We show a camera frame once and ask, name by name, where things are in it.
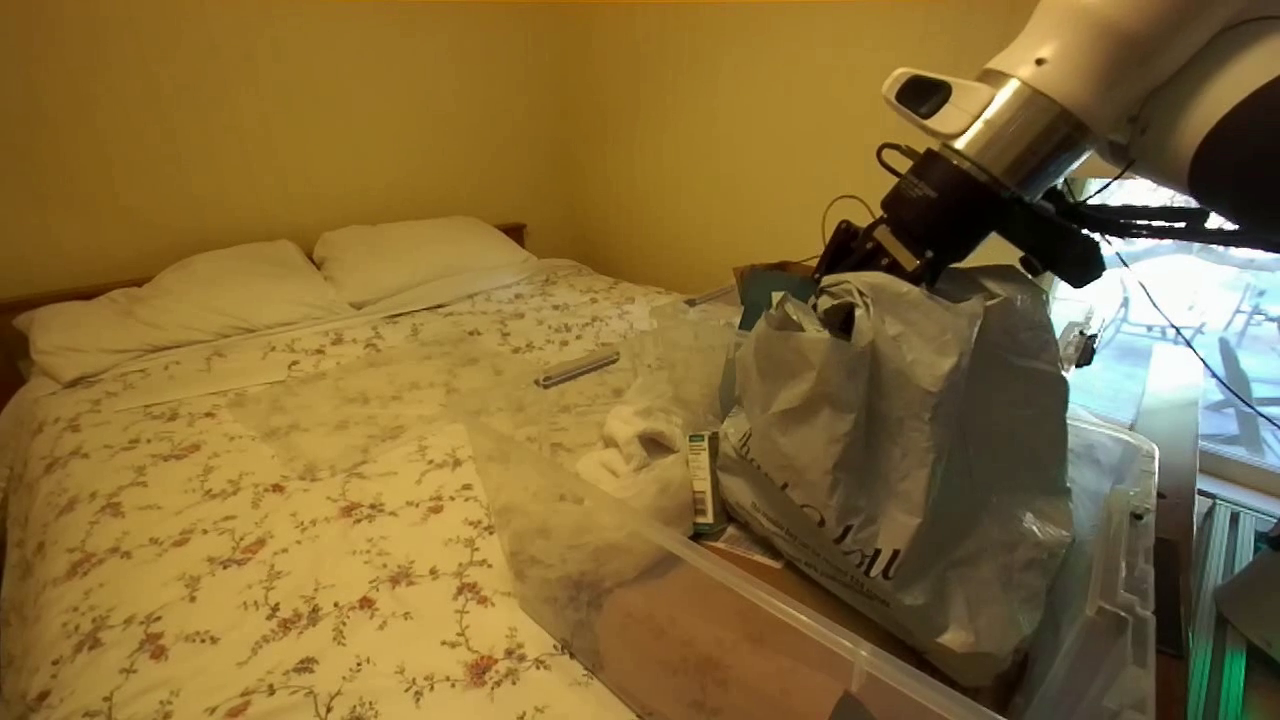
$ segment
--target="wall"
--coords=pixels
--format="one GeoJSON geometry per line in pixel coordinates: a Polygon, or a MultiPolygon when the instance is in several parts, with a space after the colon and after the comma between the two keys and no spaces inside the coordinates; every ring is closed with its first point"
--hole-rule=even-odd
{"type": "Polygon", "coordinates": [[[0,302],[456,209],[564,252],[564,51],[520,6],[4,0],[0,302]]]}
{"type": "Polygon", "coordinates": [[[819,252],[822,204],[880,201],[880,105],[898,67],[968,78],[1032,0],[595,10],[576,42],[576,234],[592,265],[689,291],[730,265],[819,252]]]}

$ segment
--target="bed sheet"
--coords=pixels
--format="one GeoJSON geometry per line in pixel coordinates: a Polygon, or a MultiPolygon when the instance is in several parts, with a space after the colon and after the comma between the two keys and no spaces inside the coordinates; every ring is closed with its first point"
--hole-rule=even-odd
{"type": "Polygon", "coordinates": [[[520,611],[462,426],[671,302],[542,265],[35,392],[0,433],[4,713],[628,718],[520,611]]]}

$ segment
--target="pillow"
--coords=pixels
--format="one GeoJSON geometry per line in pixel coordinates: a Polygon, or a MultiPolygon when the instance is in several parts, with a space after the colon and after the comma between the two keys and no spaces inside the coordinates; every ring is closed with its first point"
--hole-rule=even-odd
{"type": "Polygon", "coordinates": [[[140,290],[17,318],[30,363],[71,386],[130,357],[231,334],[351,318],[293,240],[186,255],[140,290]]]}
{"type": "Polygon", "coordinates": [[[501,229],[475,216],[435,216],[398,224],[346,224],[315,240],[312,262],[354,308],[412,308],[467,297],[523,275],[534,262],[501,229]]]}

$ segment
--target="wooden bed frame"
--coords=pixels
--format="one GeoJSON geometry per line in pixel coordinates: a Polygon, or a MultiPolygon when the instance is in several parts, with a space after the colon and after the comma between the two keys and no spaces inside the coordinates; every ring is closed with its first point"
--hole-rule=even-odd
{"type": "MultiPolygon", "coordinates": [[[[529,224],[496,224],[502,236],[513,236],[513,246],[529,246],[529,224]]],[[[24,387],[30,362],[27,362],[27,336],[21,329],[10,329],[10,321],[27,308],[39,304],[60,304],[60,302],[89,302],[89,297],[102,297],[113,290],[129,290],[140,279],[125,279],[125,283],[97,283],[97,290],[62,290],[62,291],[39,291],[39,297],[24,297],[24,302],[7,302],[0,304],[0,409],[10,401],[17,387],[24,387]]]]}

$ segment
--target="gray bag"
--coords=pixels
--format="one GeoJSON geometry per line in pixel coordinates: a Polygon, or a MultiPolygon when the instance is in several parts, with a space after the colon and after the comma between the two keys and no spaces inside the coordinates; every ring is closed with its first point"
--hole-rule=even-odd
{"type": "Polygon", "coordinates": [[[721,502],[979,687],[1029,647],[1070,543],[1063,403],[1044,291],[1014,269],[949,272],[937,291],[827,275],[737,351],[721,502]]]}

